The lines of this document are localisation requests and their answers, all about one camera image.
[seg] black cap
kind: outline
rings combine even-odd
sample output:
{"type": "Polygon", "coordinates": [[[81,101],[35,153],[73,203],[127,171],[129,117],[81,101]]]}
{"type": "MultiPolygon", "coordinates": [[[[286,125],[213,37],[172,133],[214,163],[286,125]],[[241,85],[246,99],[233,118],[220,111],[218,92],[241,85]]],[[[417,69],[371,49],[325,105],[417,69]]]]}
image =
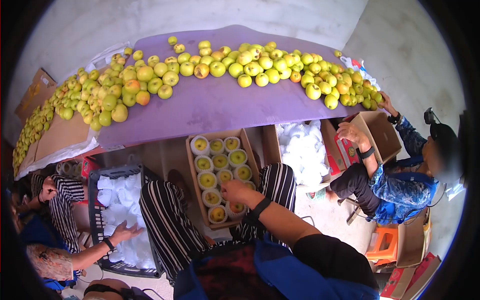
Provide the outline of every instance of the black cap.
{"type": "Polygon", "coordinates": [[[430,124],[430,135],[442,160],[442,169],[435,178],[443,183],[458,180],[463,174],[462,152],[460,140],[450,126],[445,124],[430,124]]]}

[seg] purple plastic sheet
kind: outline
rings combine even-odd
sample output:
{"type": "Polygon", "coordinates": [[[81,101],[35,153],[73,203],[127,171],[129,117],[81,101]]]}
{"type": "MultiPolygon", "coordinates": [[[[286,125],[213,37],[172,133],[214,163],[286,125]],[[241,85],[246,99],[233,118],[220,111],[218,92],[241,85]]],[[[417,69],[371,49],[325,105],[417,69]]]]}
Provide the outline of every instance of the purple plastic sheet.
{"type": "MultiPolygon", "coordinates": [[[[138,40],[133,51],[142,50],[145,62],[152,55],[160,61],[169,56],[178,56],[167,42],[169,36],[176,36],[178,43],[185,45],[185,52],[198,55],[198,43],[209,40],[212,51],[222,46],[237,50],[241,43],[265,45],[270,41],[277,49],[292,52],[294,49],[316,53],[324,60],[340,63],[333,55],[334,49],[313,42],[261,33],[241,25],[231,25],[215,30],[175,32],[149,36],[138,40]]],[[[132,57],[126,65],[133,65],[132,57]]],[[[361,105],[338,107],[330,110],[324,105],[322,96],[311,100],[305,95],[300,83],[290,79],[277,84],[259,87],[255,84],[242,88],[237,79],[228,74],[216,78],[208,75],[204,79],[195,76],[183,77],[173,87],[171,98],[163,100],[150,95],[146,106],[136,104],[129,108],[128,119],[122,123],[112,122],[103,127],[98,142],[103,148],[129,145],[149,141],[263,126],[284,122],[345,117],[364,110],[361,105]]]]}

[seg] black plastic crate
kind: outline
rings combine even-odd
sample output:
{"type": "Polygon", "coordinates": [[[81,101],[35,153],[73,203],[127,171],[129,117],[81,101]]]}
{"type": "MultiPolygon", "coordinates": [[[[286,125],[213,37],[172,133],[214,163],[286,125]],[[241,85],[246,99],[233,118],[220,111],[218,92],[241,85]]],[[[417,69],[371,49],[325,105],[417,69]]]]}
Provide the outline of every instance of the black plastic crate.
{"type": "MultiPolygon", "coordinates": [[[[119,177],[128,177],[130,175],[135,175],[138,173],[141,173],[142,185],[153,180],[160,180],[160,177],[158,175],[150,171],[142,164],[103,168],[93,170],[90,172],[90,174],[88,174],[88,214],[90,216],[90,230],[94,245],[100,243],[103,240],[103,228],[106,225],[105,222],[103,222],[101,215],[101,211],[106,208],[96,199],[98,194],[98,189],[96,185],[98,180],[100,179],[100,176],[106,176],[111,179],[116,179],[119,177]]],[[[100,258],[97,261],[98,265],[102,270],[117,274],[135,277],[160,278],[160,276],[164,273],[164,269],[159,263],[158,256],[151,241],[152,239],[150,238],[150,245],[152,246],[152,254],[155,261],[156,269],[138,269],[137,267],[126,264],[123,261],[111,263],[110,260],[108,260],[108,257],[110,256],[112,251],[109,251],[107,255],[100,258]]]]}

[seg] striped pants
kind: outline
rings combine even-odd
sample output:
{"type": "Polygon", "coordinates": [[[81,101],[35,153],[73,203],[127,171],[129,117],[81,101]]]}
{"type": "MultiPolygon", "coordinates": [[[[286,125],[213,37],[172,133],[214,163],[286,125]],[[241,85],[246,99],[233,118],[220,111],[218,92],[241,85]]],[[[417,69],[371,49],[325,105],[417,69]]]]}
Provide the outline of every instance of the striped pants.
{"type": "MultiPolygon", "coordinates": [[[[85,198],[82,182],[61,175],[52,175],[51,178],[58,192],[48,203],[42,205],[39,214],[58,230],[70,253],[79,253],[80,245],[72,214],[72,203],[85,198]]],[[[44,180],[43,176],[33,174],[31,180],[33,198],[40,194],[44,180]]],[[[76,273],[81,275],[82,271],[78,270],[76,273]]]]}
{"type": "MultiPolygon", "coordinates": [[[[295,210],[295,188],[293,170],[287,165],[277,163],[260,171],[257,190],[290,211],[295,210]]],[[[142,215],[171,285],[174,285],[178,272],[187,268],[193,257],[215,247],[187,218],[186,206],[183,191],[171,182],[152,181],[142,187],[142,215]]],[[[242,222],[230,229],[234,241],[262,239],[266,233],[262,223],[252,218],[250,212],[249,209],[242,222]]],[[[281,244],[273,236],[270,239],[281,244]]]]}

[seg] dark pants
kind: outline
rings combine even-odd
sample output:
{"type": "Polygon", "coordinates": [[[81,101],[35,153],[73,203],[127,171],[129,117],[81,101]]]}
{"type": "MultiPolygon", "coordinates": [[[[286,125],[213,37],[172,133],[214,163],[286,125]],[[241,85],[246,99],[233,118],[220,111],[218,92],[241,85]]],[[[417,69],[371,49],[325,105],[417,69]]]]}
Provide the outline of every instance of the dark pants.
{"type": "Polygon", "coordinates": [[[375,209],[380,204],[380,198],[373,194],[368,185],[368,179],[365,166],[353,164],[343,172],[342,176],[332,181],[330,188],[341,199],[348,198],[354,194],[364,214],[374,217],[375,209]]]}

